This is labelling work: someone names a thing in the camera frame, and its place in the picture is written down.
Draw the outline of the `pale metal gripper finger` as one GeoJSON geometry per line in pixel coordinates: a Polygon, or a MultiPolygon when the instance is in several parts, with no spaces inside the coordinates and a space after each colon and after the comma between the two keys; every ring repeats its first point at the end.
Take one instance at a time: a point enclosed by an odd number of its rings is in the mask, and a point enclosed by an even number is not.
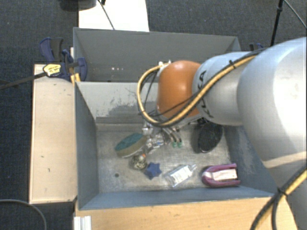
{"type": "Polygon", "coordinates": [[[153,138],[154,127],[148,122],[144,122],[142,126],[142,133],[147,139],[153,138]]]}
{"type": "Polygon", "coordinates": [[[150,138],[141,146],[137,155],[147,157],[148,155],[153,154],[156,150],[161,148],[165,144],[163,139],[150,138]]]}

